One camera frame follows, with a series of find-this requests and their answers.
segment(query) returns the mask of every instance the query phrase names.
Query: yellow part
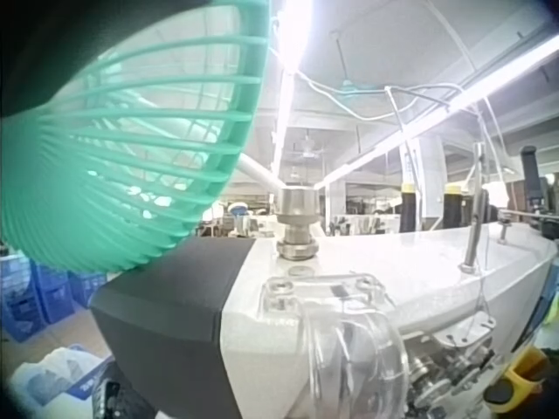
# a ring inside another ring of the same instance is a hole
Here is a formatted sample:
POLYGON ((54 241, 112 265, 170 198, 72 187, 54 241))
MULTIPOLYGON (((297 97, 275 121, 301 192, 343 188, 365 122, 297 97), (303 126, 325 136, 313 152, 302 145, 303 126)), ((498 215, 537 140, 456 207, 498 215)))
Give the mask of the yellow part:
POLYGON ((544 325, 548 325, 552 323, 554 320, 559 319, 559 292, 556 294, 553 302, 551 303, 551 307, 549 308, 548 315, 546 316, 545 320, 543 321, 544 325))
POLYGON ((416 192, 416 187, 413 183, 402 183, 403 194, 414 194, 416 192))
POLYGON ((486 405, 494 413, 507 413, 516 409, 524 402, 532 393, 539 393, 542 391, 543 380, 530 381, 526 378, 528 373, 533 374, 534 371, 539 371, 549 365, 548 357, 537 347, 528 347, 522 354, 520 354, 507 369, 504 378, 510 380, 513 384, 513 396, 504 404, 486 405))
POLYGON ((445 195, 462 195, 462 188, 459 185, 448 184, 445 186, 445 195))

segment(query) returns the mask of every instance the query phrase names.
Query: clear plastic guard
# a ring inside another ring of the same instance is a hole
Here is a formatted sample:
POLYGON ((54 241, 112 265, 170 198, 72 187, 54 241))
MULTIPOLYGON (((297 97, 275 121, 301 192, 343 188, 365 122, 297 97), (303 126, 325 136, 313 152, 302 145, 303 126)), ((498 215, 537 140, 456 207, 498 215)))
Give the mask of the clear plastic guard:
POLYGON ((304 322, 312 419, 404 416, 407 354, 383 313, 392 304, 375 278, 272 278, 262 308, 304 322))

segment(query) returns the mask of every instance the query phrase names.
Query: floor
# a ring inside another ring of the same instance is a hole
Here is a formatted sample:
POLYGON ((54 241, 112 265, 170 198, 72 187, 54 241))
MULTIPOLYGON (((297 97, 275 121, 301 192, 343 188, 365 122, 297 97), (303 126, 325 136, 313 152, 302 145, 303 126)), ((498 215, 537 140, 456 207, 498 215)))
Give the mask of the floor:
POLYGON ((110 355, 91 312, 83 308, 77 309, 74 315, 49 325, 24 343, 17 343, 3 333, 0 352, 2 377, 10 377, 24 362, 39 362, 54 349, 74 344, 81 345, 87 352, 103 359, 110 355))

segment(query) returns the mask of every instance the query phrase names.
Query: metal bracket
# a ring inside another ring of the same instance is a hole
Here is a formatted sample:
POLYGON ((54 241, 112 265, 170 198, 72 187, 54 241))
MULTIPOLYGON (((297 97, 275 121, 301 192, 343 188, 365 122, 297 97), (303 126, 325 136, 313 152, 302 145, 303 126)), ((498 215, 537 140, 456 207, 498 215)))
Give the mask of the metal bracket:
POLYGON ((443 347, 465 348, 488 338, 496 326, 497 321, 493 317, 479 311, 432 336, 443 347))

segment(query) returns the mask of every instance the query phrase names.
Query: ceiling fan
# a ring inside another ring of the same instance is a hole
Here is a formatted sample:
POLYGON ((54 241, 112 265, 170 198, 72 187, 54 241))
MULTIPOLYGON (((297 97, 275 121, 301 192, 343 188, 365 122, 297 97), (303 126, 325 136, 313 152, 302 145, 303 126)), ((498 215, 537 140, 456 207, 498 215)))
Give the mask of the ceiling fan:
POLYGON ((305 139, 303 140, 302 149, 297 149, 297 144, 293 144, 293 150, 287 151, 289 155, 295 155, 294 162, 306 162, 308 160, 318 160, 322 157, 326 151, 324 147, 315 148, 316 144, 314 140, 310 138, 309 132, 305 133, 305 139))

